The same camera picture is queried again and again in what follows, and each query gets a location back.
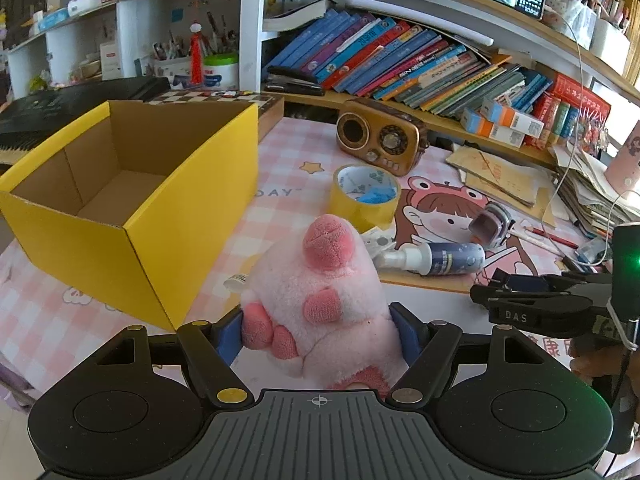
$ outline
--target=red pen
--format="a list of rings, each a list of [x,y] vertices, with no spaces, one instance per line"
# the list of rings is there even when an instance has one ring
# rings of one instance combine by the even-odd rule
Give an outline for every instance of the red pen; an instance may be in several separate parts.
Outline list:
[[[539,236],[543,236],[545,238],[549,238],[550,240],[558,242],[559,244],[562,244],[562,245],[566,245],[567,247],[571,247],[572,249],[577,249],[579,247],[578,244],[574,244],[573,242],[571,242],[569,240],[565,240],[564,238],[561,238],[561,237],[556,236],[556,235],[545,233],[542,229],[537,229],[535,227],[525,227],[525,230],[530,231],[533,234],[537,234]]]

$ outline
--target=yellow cardboard box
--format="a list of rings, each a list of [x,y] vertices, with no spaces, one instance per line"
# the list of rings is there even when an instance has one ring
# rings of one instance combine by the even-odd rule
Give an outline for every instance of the yellow cardboard box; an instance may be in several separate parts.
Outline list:
[[[256,105],[110,101],[0,177],[0,210],[36,266],[170,330],[257,176]]]

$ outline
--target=spray bottle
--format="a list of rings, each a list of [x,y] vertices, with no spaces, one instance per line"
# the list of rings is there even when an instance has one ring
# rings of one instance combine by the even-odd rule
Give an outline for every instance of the spray bottle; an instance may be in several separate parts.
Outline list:
[[[399,251],[385,251],[375,257],[377,268],[418,272],[422,276],[474,274],[484,266],[484,249],[478,244],[421,244]]]

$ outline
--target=purple book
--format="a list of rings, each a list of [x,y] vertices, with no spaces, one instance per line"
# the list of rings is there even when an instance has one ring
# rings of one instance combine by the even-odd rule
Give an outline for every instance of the purple book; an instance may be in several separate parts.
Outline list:
[[[364,16],[362,16],[356,23],[351,25],[351,27],[345,30],[340,36],[335,38],[335,40],[333,40],[317,54],[315,54],[315,56],[313,56],[312,59],[305,63],[305,65],[300,70],[302,70],[302,72],[304,73],[312,74],[315,69],[321,66],[322,63],[329,59],[333,54],[335,54],[336,49],[341,46],[341,44],[343,44],[361,28],[367,25],[367,23],[373,22],[374,20],[375,17],[373,16],[373,14],[365,14]]]

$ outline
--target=green lid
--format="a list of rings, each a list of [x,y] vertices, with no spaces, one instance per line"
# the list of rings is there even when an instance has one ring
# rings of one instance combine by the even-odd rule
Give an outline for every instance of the green lid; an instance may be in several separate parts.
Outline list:
[[[237,52],[228,52],[226,54],[214,54],[206,56],[204,59],[205,66],[233,65],[240,60]]]

